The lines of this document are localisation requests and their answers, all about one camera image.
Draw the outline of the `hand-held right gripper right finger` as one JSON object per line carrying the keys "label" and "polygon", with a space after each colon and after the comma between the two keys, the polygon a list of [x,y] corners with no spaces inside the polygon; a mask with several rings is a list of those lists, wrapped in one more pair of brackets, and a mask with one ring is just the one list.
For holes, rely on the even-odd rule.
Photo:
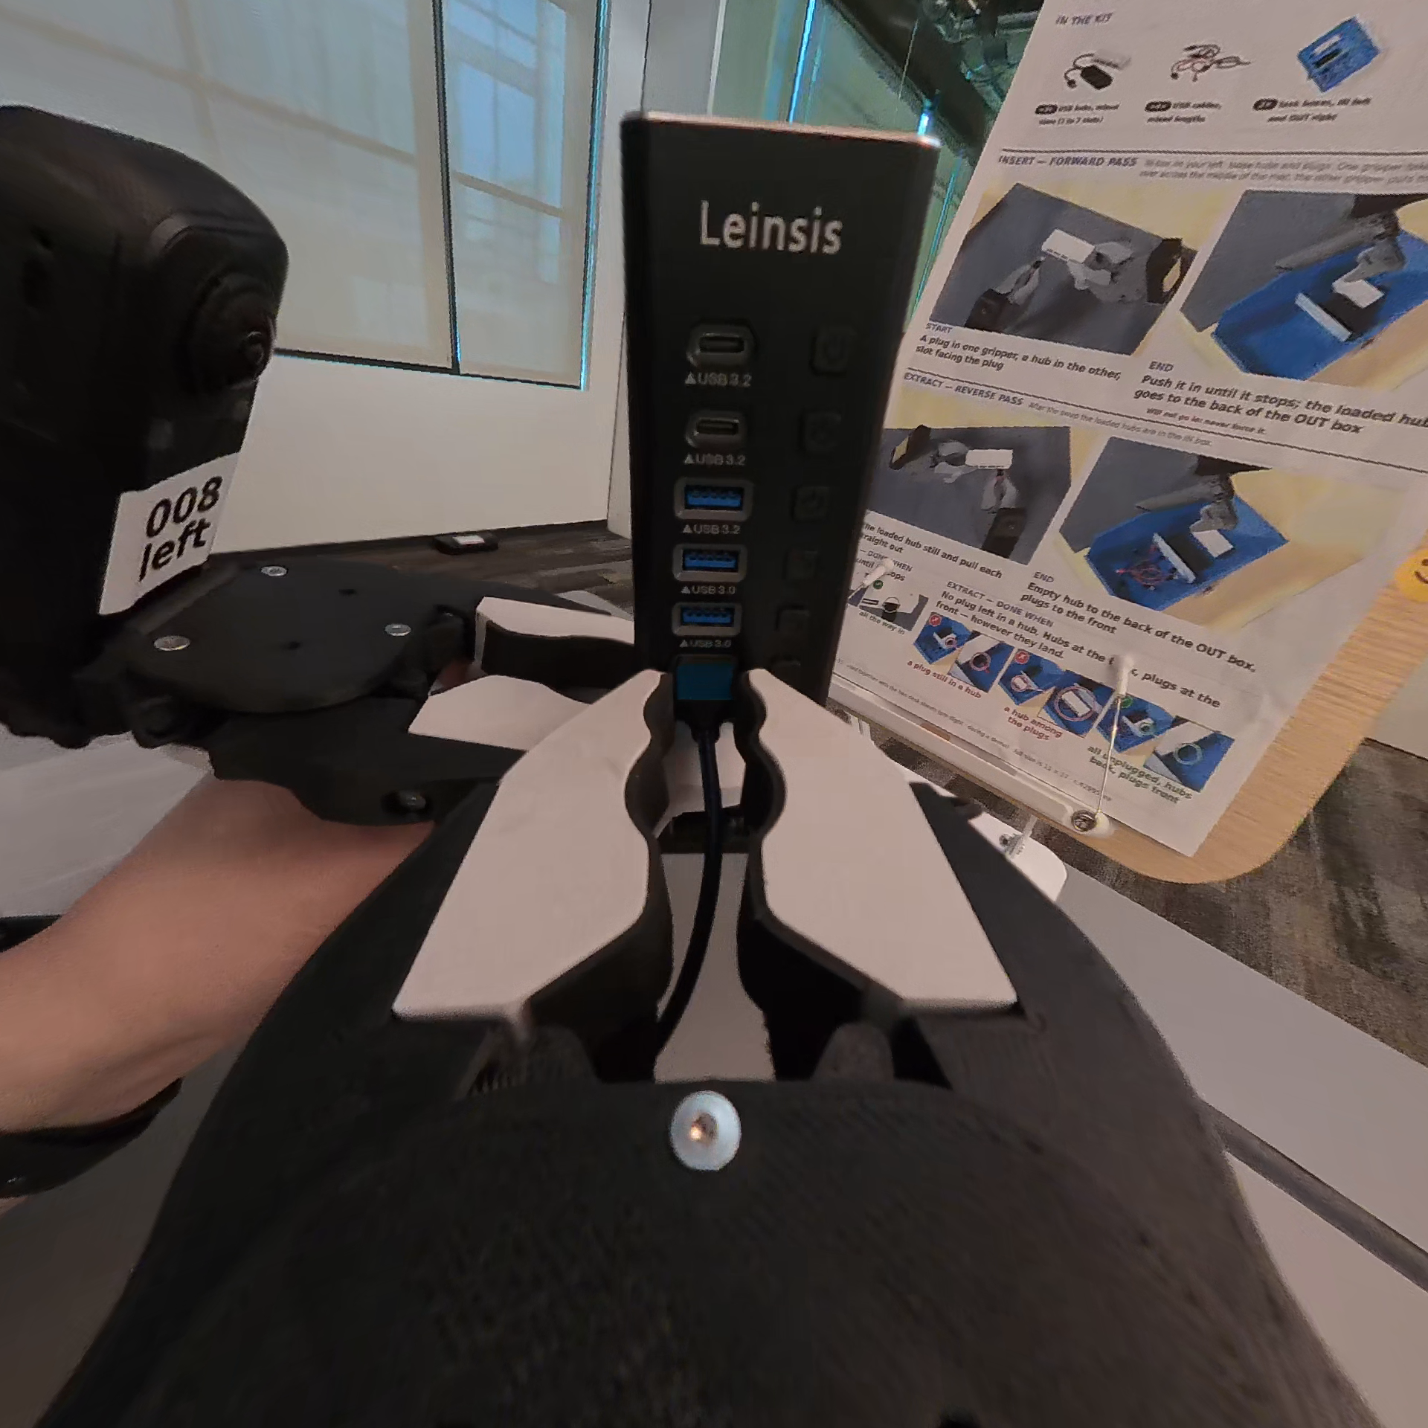
{"label": "hand-held right gripper right finger", "polygon": [[1021,1016],[956,872],[966,805],[754,669],[739,684],[749,858],[739,977],[774,1075],[813,1081],[841,1026],[892,1051],[925,1019]]}

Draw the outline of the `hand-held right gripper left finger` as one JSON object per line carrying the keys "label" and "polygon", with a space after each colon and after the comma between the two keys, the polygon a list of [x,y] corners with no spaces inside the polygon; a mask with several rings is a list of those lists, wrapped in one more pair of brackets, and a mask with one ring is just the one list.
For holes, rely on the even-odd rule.
{"label": "hand-held right gripper left finger", "polygon": [[397,1022],[495,1025],[518,1041],[560,1026],[603,1077],[653,1077],[672,980],[654,839],[670,747],[672,679],[641,669],[513,750],[396,994]]}

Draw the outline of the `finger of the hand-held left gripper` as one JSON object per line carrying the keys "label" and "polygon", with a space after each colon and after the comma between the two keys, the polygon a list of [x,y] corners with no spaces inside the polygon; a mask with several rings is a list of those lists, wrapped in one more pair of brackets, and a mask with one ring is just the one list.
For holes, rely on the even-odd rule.
{"label": "finger of the hand-held left gripper", "polygon": [[575,699],[520,679],[477,679],[433,693],[414,715],[408,734],[424,741],[529,753],[590,702]]}
{"label": "finger of the hand-held left gripper", "polygon": [[629,679],[637,675],[633,626],[583,607],[482,597],[474,661],[501,679]]}

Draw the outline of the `black multi-port USB hub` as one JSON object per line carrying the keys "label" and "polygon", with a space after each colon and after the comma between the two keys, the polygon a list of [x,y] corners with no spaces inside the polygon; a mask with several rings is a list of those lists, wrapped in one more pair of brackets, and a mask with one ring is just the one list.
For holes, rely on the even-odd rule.
{"label": "black multi-port USB hub", "polygon": [[831,686],[937,172],[918,135],[620,121],[633,626],[677,708]]}

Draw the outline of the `person's left hand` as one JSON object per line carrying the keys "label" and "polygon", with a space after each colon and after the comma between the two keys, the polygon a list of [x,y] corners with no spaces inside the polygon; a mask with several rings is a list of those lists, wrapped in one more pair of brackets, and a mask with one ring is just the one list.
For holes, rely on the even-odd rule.
{"label": "person's left hand", "polygon": [[202,781],[3,955],[3,1134],[116,1120],[240,1044],[432,831],[330,822],[278,787]]}

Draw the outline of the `large window with blinds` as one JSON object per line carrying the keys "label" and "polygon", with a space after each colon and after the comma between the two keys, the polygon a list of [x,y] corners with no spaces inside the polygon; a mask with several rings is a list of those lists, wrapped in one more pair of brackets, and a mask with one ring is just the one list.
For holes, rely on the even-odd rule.
{"label": "large window with blinds", "polygon": [[184,151],[290,246],[278,348],[583,387],[609,2],[5,2],[3,103]]}

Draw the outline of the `printed instruction sheet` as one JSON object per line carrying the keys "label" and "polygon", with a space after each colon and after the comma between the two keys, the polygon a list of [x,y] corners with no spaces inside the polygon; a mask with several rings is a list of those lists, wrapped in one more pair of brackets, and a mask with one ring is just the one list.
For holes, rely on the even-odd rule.
{"label": "printed instruction sheet", "polygon": [[1421,538],[1427,4],[1046,2],[836,676],[1192,856]]}

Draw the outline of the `instruction sheet on stand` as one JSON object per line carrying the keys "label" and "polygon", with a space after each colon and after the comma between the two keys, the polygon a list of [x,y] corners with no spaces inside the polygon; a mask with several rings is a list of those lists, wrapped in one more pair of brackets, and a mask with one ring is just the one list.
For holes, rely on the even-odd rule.
{"label": "instruction sheet on stand", "polygon": [[1402,559],[1369,616],[1352,631],[1197,854],[1144,834],[1073,834],[1121,868],[1176,884],[1229,883],[1257,872],[1309,818],[1372,734],[1383,710],[1427,663],[1427,541]]}

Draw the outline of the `grey metal rod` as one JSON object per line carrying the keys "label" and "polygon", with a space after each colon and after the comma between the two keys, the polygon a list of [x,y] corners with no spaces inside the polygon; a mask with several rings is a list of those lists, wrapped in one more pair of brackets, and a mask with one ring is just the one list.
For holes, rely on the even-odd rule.
{"label": "grey metal rod", "polygon": [[1202,1103],[1202,1112],[1230,1159],[1257,1172],[1265,1183],[1295,1198],[1296,1206],[1309,1209],[1399,1276],[1427,1289],[1427,1249],[1420,1244],[1331,1188],[1328,1183],[1270,1149],[1268,1142],[1230,1116],[1207,1103]]}

